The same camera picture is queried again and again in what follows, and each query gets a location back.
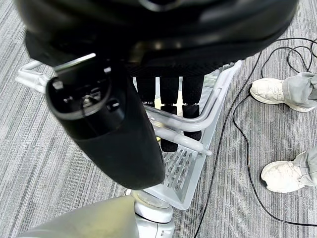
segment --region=gray carpet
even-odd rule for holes
[[[284,37],[317,38],[317,1],[301,0],[298,14]],[[0,236],[17,234],[67,211],[121,194],[123,188],[85,160],[46,107],[44,97],[14,81],[17,70],[29,62],[23,46],[24,27],[11,0],[0,1]],[[274,43],[264,51],[296,46],[302,41]],[[294,75],[286,53],[276,53],[265,76]],[[216,152],[224,114],[249,75],[256,56],[247,59],[229,90],[211,149]],[[297,67],[301,64],[292,58]],[[252,80],[260,78],[260,68]],[[317,190],[304,188],[275,194],[259,183],[261,169],[272,161],[292,160],[317,146],[316,110],[301,114],[287,106],[270,106],[249,98],[237,112],[237,121],[251,143],[251,167],[257,190],[273,214],[294,222],[317,223]],[[285,225],[271,219],[259,206],[247,177],[246,145],[229,122],[221,148],[219,168],[201,238],[315,238],[316,228]],[[188,211],[175,211],[176,238],[192,238],[194,217],[203,207],[214,156],[207,163]]]

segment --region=white sneaker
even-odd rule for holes
[[[283,80],[276,78],[262,78],[252,83],[250,88],[252,97],[261,103],[280,104],[285,103],[291,109],[306,113],[314,108],[301,108],[285,101],[283,94]]]
[[[267,189],[272,192],[294,192],[302,187],[299,181],[301,169],[290,161],[277,161],[264,167],[261,178],[267,183]]]

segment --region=electrical cord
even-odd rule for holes
[[[312,64],[313,64],[313,60],[314,60],[314,57],[317,58],[317,54],[315,54],[313,48],[314,48],[314,45],[317,44],[317,39],[315,40],[311,40],[311,39],[308,39],[308,38],[302,38],[302,37],[292,37],[292,38],[283,38],[283,39],[279,39],[275,42],[281,42],[281,41],[288,41],[288,40],[304,40],[304,41],[309,41],[311,43],[310,47],[306,47],[306,46],[298,46],[298,47],[295,47],[295,48],[291,48],[291,47],[279,47],[277,49],[275,49],[268,57],[268,59],[265,61],[265,63],[263,64],[262,68],[261,68],[261,76],[262,78],[264,78],[264,75],[263,75],[263,70],[264,70],[264,67],[267,65],[267,63],[269,62],[269,60],[271,59],[272,55],[274,54],[274,52],[278,51],[278,50],[281,50],[281,49],[288,49],[289,50],[289,53],[287,55],[287,63],[289,65],[289,67],[291,67],[291,69],[293,69],[295,72],[299,73],[298,70],[296,70],[294,68],[294,66],[292,66],[291,62],[290,62],[290,54],[292,52],[295,52],[297,55],[299,55],[299,57],[301,58],[302,60],[302,63],[303,63],[303,66],[306,70],[306,72],[311,72],[311,67],[312,67]],[[310,62],[307,66],[307,64],[305,63],[305,60],[304,60],[304,57],[303,55],[298,52],[298,48],[304,48],[304,49],[308,49],[310,51],[310,55],[311,55],[311,59],[310,59]],[[242,85],[242,88],[240,89],[240,91],[238,92],[238,94],[236,95],[236,97],[234,98],[231,106],[230,106],[230,109],[225,117],[225,120],[224,120],[224,124],[223,124],[223,127],[222,127],[222,130],[221,130],[221,134],[220,134],[220,139],[219,139],[219,144],[218,144],[218,148],[217,148],[217,154],[216,154],[216,157],[215,157],[215,162],[214,162],[214,168],[213,168],[213,172],[212,172],[212,176],[211,176],[211,183],[210,183],[210,186],[209,186],[209,191],[208,191],[208,196],[207,196],[207,200],[206,200],[206,203],[205,203],[205,208],[204,208],[204,211],[202,213],[202,216],[201,216],[201,219],[200,219],[200,222],[199,222],[199,225],[198,225],[198,228],[197,228],[197,231],[195,233],[195,236],[194,238],[196,238],[199,234],[199,231],[200,231],[200,227],[203,223],[203,220],[204,220],[204,216],[205,216],[205,213],[207,211],[207,208],[208,208],[208,203],[209,203],[209,200],[210,200],[210,196],[211,196],[211,188],[212,188],[212,185],[213,185],[213,180],[214,180],[214,177],[215,177],[215,172],[216,172],[216,169],[217,169],[217,165],[218,165],[218,159],[219,159],[219,155],[220,155],[220,149],[221,149],[221,146],[222,146],[222,142],[223,142],[223,136],[224,136],[224,132],[225,132],[225,129],[226,129],[226,125],[227,125],[227,122],[228,122],[228,119],[229,119],[229,116],[230,116],[230,113],[232,112],[233,108],[234,108],[234,105],[235,103],[237,102],[239,96],[242,94],[242,92],[244,91],[245,87],[248,85],[248,82],[250,81],[250,79],[252,78],[253,74],[254,74],[254,71],[256,69],[256,67],[258,66],[259,64],[259,61],[260,61],[260,58],[262,56],[262,53],[263,51],[261,51],[259,53],[259,56],[257,58],[257,61],[249,75],[249,77],[247,78],[247,80],[245,81],[245,83]],[[277,218],[276,216],[272,215],[267,209],[266,207],[263,205],[261,199],[259,198],[259,195],[255,189],[255,186],[254,186],[254,182],[252,180],[252,176],[251,176],[251,169],[250,169],[250,145],[249,145],[249,141],[246,137],[246,135],[244,134],[244,132],[242,131],[242,129],[237,125],[235,119],[234,119],[234,115],[237,111],[237,109],[239,108],[239,106],[241,106],[243,104],[244,101],[246,101],[246,99],[250,96],[250,94],[248,94],[248,96],[246,98],[244,98],[242,101],[240,101],[238,103],[238,105],[234,108],[234,111],[233,111],[233,114],[232,114],[232,120],[233,120],[233,123],[234,125],[236,126],[236,128],[241,132],[243,138],[245,139],[246,141],[246,144],[247,144],[247,168],[248,168],[248,174],[249,174],[249,179],[250,179],[250,183],[252,185],[252,188],[253,188],[253,191],[258,199],[258,202],[259,204],[262,206],[262,208],[265,210],[266,213],[268,213],[272,218],[280,221],[280,222],[283,222],[283,223],[287,223],[287,224],[292,224],[292,225],[297,225],[297,226],[309,226],[309,227],[317,227],[317,224],[302,224],[302,223],[295,223],[295,222],[288,222],[288,221],[285,221],[283,219],[280,219],[280,218]]]

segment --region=person's leg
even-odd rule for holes
[[[299,73],[286,78],[283,82],[285,101],[308,109],[317,106],[317,75],[313,73]]]
[[[299,154],[292,163],[301,170],[300,182],[307,186],[317,186],[317,147]]]
[[[262,103],[285,103],[299,112],[309,112],[317,107],[317,75],[304,72],[285,80],[259,79],[252,83],[250,93]]]
[[[276,161],[264,167],[262,179],[273,192],[293,192],[305,186],[317,186],[317,147],[293,161]]]

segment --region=gray pants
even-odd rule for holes
[[[300,73],[283,82],[285,101],[302,108],[317,107],[317,74]],[[299,166],[303,176],[300,182],[308,186],[317,186],[317,147],[298,155],[293,161]]]

